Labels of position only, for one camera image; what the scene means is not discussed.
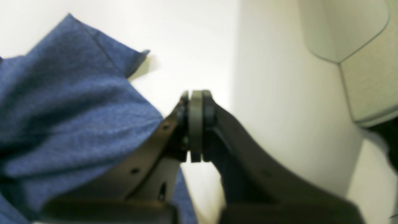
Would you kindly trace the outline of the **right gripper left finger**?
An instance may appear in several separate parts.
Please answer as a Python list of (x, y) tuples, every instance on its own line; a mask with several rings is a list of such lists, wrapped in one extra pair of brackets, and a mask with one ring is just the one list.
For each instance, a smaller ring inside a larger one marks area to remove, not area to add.
[(197, 92), (185, 91), (153, 134), (102, 176), (48, 201), (46, 224), (180, 224), (175, 180), (197, 161)]

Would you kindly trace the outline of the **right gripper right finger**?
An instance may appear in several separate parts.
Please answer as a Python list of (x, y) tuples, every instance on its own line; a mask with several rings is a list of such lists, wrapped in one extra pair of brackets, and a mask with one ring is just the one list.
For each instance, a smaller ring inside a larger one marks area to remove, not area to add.
[(197, 91), (200, 152), (221, 175), (220, 224), (363, 224), (351, 202), (303, 180), (267, 154), (240, 122)]

